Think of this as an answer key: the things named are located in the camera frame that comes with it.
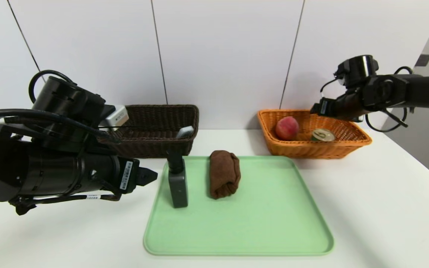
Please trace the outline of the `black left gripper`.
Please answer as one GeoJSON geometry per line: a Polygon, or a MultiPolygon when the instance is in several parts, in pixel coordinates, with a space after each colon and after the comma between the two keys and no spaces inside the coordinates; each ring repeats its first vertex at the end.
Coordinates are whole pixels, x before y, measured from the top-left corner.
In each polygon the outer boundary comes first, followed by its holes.
{"type": "Polygon", "coordinates": [[[85,190],[128,194],[157,179],[158,173],[139,167],[139,161],[116,155],[85,155],[85,190]]]}

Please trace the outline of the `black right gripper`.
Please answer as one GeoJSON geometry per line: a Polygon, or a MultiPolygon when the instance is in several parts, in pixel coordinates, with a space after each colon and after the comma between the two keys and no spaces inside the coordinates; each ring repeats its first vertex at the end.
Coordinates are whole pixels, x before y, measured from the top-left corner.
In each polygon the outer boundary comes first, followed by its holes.
{"type": "Polygon", "coordinates": [[[353,105],[349,97],[339,97],[337,99],[322,98],[320,103],[313,104],[310,114],[318,114],[322,117],[339,120],[352,120],[352,109],[353,105]]]}

